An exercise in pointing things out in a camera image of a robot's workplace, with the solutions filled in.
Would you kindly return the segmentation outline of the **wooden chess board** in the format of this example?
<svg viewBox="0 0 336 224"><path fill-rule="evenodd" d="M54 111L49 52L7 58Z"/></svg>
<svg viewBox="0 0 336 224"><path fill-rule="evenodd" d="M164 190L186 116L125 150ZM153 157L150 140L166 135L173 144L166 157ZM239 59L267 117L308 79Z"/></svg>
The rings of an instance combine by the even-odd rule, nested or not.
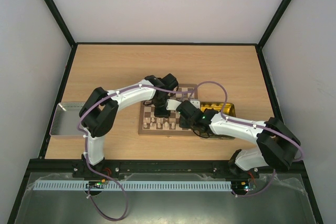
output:
<svg viewBox="0 0 336 224"><path fill-rule="evenodd" d="M149 102L142 102L139 116L139 135L156 135L156 136L195 136L191 129L180 127L180 115L171 111L170 117L157 118L154 116L154 105Z"/></svg>

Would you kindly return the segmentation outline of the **yellow tin tray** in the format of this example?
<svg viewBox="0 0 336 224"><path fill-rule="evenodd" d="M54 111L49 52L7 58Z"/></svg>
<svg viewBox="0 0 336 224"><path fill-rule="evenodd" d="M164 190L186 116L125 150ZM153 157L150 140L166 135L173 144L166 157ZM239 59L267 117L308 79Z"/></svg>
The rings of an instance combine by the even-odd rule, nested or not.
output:
<svg viewBox="0 0 336 224"><path fill-rule="evenodd" d="M213 109L218 113L221 111L223 103L221 102L201 102L200 110L204 112L206 109ZM224 114L229 116L236 116L235 106L233 103L226 103L224 106ZM212 138L212 139L219 139L219 140L234 140L235 138L228 135L216 135L215 133L211 133L208 131L207 133L199 133L200 137L202 138Z"/></svg>

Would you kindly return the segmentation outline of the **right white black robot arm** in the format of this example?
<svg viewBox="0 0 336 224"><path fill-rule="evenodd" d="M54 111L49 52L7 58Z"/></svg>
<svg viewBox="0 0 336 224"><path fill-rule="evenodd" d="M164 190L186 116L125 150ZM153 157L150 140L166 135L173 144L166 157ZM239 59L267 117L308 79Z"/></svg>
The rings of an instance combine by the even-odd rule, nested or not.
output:
<svg viewBox="0 0 336 224"><path fill-rule="evenodd" d="M167 109L177 112L186 126L199 134L229 136L255 144L255 148L237 150L228 161L229 172L236 178L266 166L287 172L298 161L297 153L302 152L300 141L278 118L249 121L214 109L202 111L195 99L169 102Z"/></svg>

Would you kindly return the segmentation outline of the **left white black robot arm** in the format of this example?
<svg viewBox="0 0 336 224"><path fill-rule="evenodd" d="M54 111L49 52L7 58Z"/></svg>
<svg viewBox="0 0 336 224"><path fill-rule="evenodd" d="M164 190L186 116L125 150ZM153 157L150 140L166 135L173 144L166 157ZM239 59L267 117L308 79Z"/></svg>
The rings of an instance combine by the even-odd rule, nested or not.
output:
<svg viewBox="0 0 336 224"><path fill-rule="evenodd" d="M163 78L150 75L140 82L117 90L95 88L79 112L78 129L83 128L85 151L89 165L97 165L104 159L103 145L105 135L112 129L116 115L122 109L142 101L150 101L158 118L169 118L167 107L169 94L178 87L172 74Z"/></svg>

